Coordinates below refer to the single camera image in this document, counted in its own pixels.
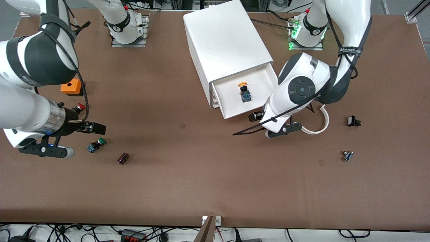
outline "black cable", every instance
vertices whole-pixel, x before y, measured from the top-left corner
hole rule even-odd
[[[97,238],[97,235],[95,235],[95,231],[92,230],[92,234],[94,235],[94,238],[96,239],[97,242],[100,242],[100,240]]]
[[[49,237],[48,237],[48,239],[47,239],[47,241],[46,242],[51,242],[51,236],[52,236],[52,234],[54,233],[54,231],[55,231],[55,228],[56,227],[51,227],[50,225],[48,225],[50,228],[52,228],[52,230],[51,230],[51,233],[49,234]]]
[[[290,231],[288,231],[288,229],[286,230],[287,230],[288,238],[290,239],[291,242],[294,242],[293,239],[291,238]]]
[[[169,231],[172,231],[172,230],[175,230],[176,228],[172,228],[172,229],[169,229],[169,230],[166,230],[166,231],[164,231],[164,232],[162,232],[162,233],[160,233],[160,234],[158,234],[158,235],[155,235],[155,236],[152,236],[151,238],[149,238],[149,239],[145,239],[145,238],[143,238],[143,239],[141,239],[141,240],[139,240],[139,241],[137,241],[137,242],[141,242],[141,241],[143,241],[143,240],[145,240],[145,242],[148,242],[148,241],[150,241],[150,240],[152,240],[152,239],[154,239],[154,238],[156,238],[156,237],[159,237],[159,236],[161,236],[161,235],[163,235],[163,234],[165,234],[165,233],[167,233],[167,232],[169,232]]]
[[[266,10],[266,12],[270,12],[270,13],[272,13],[272,14],[274,14],[277,18],[279,18],[280,20],[284,20],[284,21],[288,21],[288,18],[286,19],[286,18],[283,18],[283,17],[281,17],[281,16],[279,16],[277,13],[275,13],[274,11],[272,11],[272,10]]]
[[[73,61],[73,59],[70,57],[69,53],[67,53],[66,49],[61,45],[60,42],[58,42],[57,39],[55,39],[51,33],[49,33],[49,31],[47,31],[44,28],[39,28],[39,31],[42,31],[44,34],[46,34],[52,41],[54,41],[59,47],[60,49],[64,52],[64,54],[67,56],[67,58],[69,59],[70,63],[72,64],[73,68],[75,69],[79,81],[81,82],[81,86],[82,86],[82,92],[83,92],[83,97],[85,99],[85,106],[86,106],[86,112],[85,112],[85,117],[82,119],[82,121],[85,121],[88,118],[88,114],[89,114],[89,104],[88,104],[88,97],[86,94],[86,89],[85,89],[85,83],[83,82],[82,76],[79,72],[78,67],[75,65],[75,62]]]
[[[94,235],[92,235],[91,233],[86,233],[86,234],[82,235],[82,237],[81,237],[81,242],[82,242],[83,238],[85,237],[85,235],[91,235],[91,236],[94,238],[94,242],[96,242],[96,241],[97,241],[97,240],[95,239]]]
[[[91,230],[94,230],[97,227],[97,225],[87,225],[83,228],[83,230],[89,232]]]
[[[2,232],[2,231],[6,231],[8,233],[7,242],[9,242],[9,240],[10,240],[10,230],[8,230],[8,229],[1,229],[0,232]]]
[[[249,19],[252,20],[252,21],[256,21],[256,22],[259,22],[259,23],[267,24],[267,25],[277,26],[277,27],[281,27],[281,28],[287,28],[287,29],[291,29],[291,30],[294,29],[293,27],[289,27],[289,26],[272,24],[272,23],[261,21],[261,20],[252,19],[252,18],[249,18]]]
[[[128,4],[128,5],[130,5],[130,6],[137,7],[137,8],[139,8],[139,9],[157,9],[157,10],[161,10],[161,8],[146,8],[146,7],[142,7],[142,6],[136,5],[136,4],[127,3],[127,2],[126,2],[126,1],[124,1],[124,0],[121,0],[121,2],[124,2],[126,5]]]
[[[312,3],[312,2],[307,3],[307,4],[304,4],[304,5],[302,5],[302,6],[298,6],[298,7],[296,7],[296,8],[291,9],[291,10],[288,10],[287,12],[291,12],[291,11],[293,11],[293,10],[299,9],[299,8],[304,7],[304,6],[306,6],[306,5],[309,5],[309,4],[311,4],[311,3]]]
[[[195,230],[195,231],[197,231],[197,232],[199,232],[200,230],[198,230],[198,229],[195,229],[195,228],[178,228],[178,229],[180,229],[180,230]]]
[[[73,20],[75,20],[75,15],[73,14],[72,10],[70,9],[69,5],[67,4],[66,0],[63,0],[64,5],[66,6],[66,8],[68,9],[69,13],[72,15]],[[75,27],[75,28],[79,28],[78,25],[74,25],[72,23],[70,23],[71,26]]]
[[[326,10],[326,14],[327,14],[327,19],[328,19],[328,21],[329,21],[330,28],[332,29],[332,31],[333,31],[333,35],[335,36],[336,43],[338,44],[338,47],[339,47],[339,48],[341,48],[341,47],[342,47],[342,44],[341,44],[341,42],[340,42],[340,40],[339,40],[338,35],[336,34],[335,28],[333,28],[332,18],[330,17],[330,15],[329,15],[329,13],[327,12],[327,10]],[[341,55],[344,55],[344,56],[345,56],[345,59],[346,59],[346,60],[349,62],[349,64],[350,64],[350,69],[352,69],[352,70],[355,72],[355,75],[354,75],[353,77],[351,77],[351,79],[354,79],[354,78],[358,77],[358,70],[357,70],[357,68],[355,67],[355,65],[352,63],[352,61],[348,58],[347,54],[341,54]],[[338,67],[341,65],[341,61],[342,61],[342,57],[339,59]]]
[[[33,227],[34,227],[34,225],[32,225],[30,228],[28,228],[27,231],[25,231],[25,233],[22,235],[22,237],[25,239],[28,239],[28,237],[30,237],[31,229]]]
[[[239,230],[237,228],[234,228],[234,232],[236,233],[236,242],[242,242],[242,239],[240,238]]]
[[[308,106],[306,106],[307,109],[309,109],[311,112],[315,113],[315,110],[313,109],[312,103],[309,103]]]
[[[346,231],[348,231],[348,233],[349,233],[351,236],[346,236],[346,235],[342,234],[342,230],[339,230],[339,234],[340,234],[342,237],[344,237],[344,238],[347,238],[347,239],[353,239],[353,240],[354,240],[354,242],[357,242],[357,239],[366,238],[366,237],[369,237],[369,235],[370,235],[370,230],[366,230],[366,231],[367,231],[367,234],[365,234],[365,235],[363,235],[363,236],[356,236],[356,235],[354,235],[354,234],[351,232],[351,230],[349,230],[349,229],[345,229],[345,230],[346,230]]]
[[[119,230],[116,230],[112,225],[110,225],[110,227],[111,227],[113,230],[115,230],[115,232],[117,232],[118,234],[120,233],[120,231],[119,231]]]

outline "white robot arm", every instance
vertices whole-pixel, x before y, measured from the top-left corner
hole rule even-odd
[[[296,41],[309,47],[317,45],[322,30],[327,23],[331,24],[327,18],[329,15],[344,35],[343,46],[338,42],[336,66],[325,64],[306,53],[293,55],[282,68],[278,76],[279,86],[267,99],[263,111],[251,114],[254,115],[253,121],[260,120],[260,124],[253,128],[263,126],[270,138],[286,134],[281,130],[285,122],[313,100],[330,104],[345,95],[372,24],[370,3],[371,0],[313,1],[309,13],[302,13],[299,17],[301,28]]]
[[[31,36],[0,42],[0,128],[13,147],[41,157],[67,158],[70,147],[59,138],[74,131],[105,133],[105,126],[79,120],[78,114],[37,93],[34,87],[68,83],[77,73],[73,47],[76,32],[70,28],[64,0],[7,0],[18,10],[40,15],[40,31]],[[111,35],[131,43],[142,35],[137,13],[126,11],[120,0],[89,0],[108,22]],[[48,138],[55,137],[54,144]]]

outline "black connector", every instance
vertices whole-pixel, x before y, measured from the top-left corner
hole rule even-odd
[[[160,235],[160,242],[168,242],[169,241],[169,235],[167,233],[162,233]]]
[[[242,239],[240,238],[239,231],[237,228],[234,228],[234,231],[236,232],[236,241],[235,242],[242,242]]]
[[[356,126],[356,127],[360,127],[361,126],[361,121],[360,120],[356,120],[355,116],[349,116],[348,117],[348,123],[347,123],[348,127],[352,127],[352,126]]]
[[[10,240],[8,242],[36,242],[34,239],[30,239],[30,232],[31,229],[34,227],[31,226],[30,228],[27,229],[27,231],[22,235],[22,236],[14,236],[12,238],[10,238]]]

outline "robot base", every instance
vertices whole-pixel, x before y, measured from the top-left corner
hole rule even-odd
[[[288,32],[287,32],[288,49],[289,50],[324,50],[324,48],[323,48],[324,34],[322,35],[322,39],[319,41],[319,43],[314,47],[304,47],[301,44],[297,43],[297,41],[294,38],[292,38],[293,35],[296,35],[298,33],[298,30],[297,30],[298,29],[298,21],[299,21],[298,18],[299,18],[299,16],[294,16],[289,21],[287,21],[288,27],[295,28],[294,30],[288,29]]]
[[[135,41],[133,41],[132,43],[129,44],[121,44],[118,43],[118,41],[115,40],[115,38],[112,37],[112,47],[125,47],[125,48],[140,48],[140,47],[145,47],[146,44],[146,37],[148,34],[148,25],[149,25],[149,17],[148,16],[142,16],[142,21],[141,24],[143,24],[144,26],[142,27],[142,36],[137,38]]]

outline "brown table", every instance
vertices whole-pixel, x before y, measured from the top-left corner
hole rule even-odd
[[[160,13],[140,49],[110,48],[101,14],[74,12],[92,22],[75,47],[89,120],[107,126],[108,145],[90,154],[98,136],[74,133],[60,142],[73,158],[39,158],[0,135],[0,220],[199,226],[212,214],[227,227],[430,230],[430,65],[403,16],[373,16],[359,77],[326,107],[326,131],[267,139],[232,136],[251,125],[247,114],[224,120],[209,108],[187,46],[187,12]],[[34,33],[38,22],[23,18],[16,35]],[[288,50],[284,29],[255,26],[278,73],[298,51]],[[334,64],[331,31],[324,48],[308,53]],[[40,93],[69,108],[83,101],[59,89]],[[350,115],[362,127],[347,127]],[[295,120],[323,125],[320,112]],[[355,152],[349,163],[344,150]],[[122,152],[131,155],[126,165],[116,163]]]

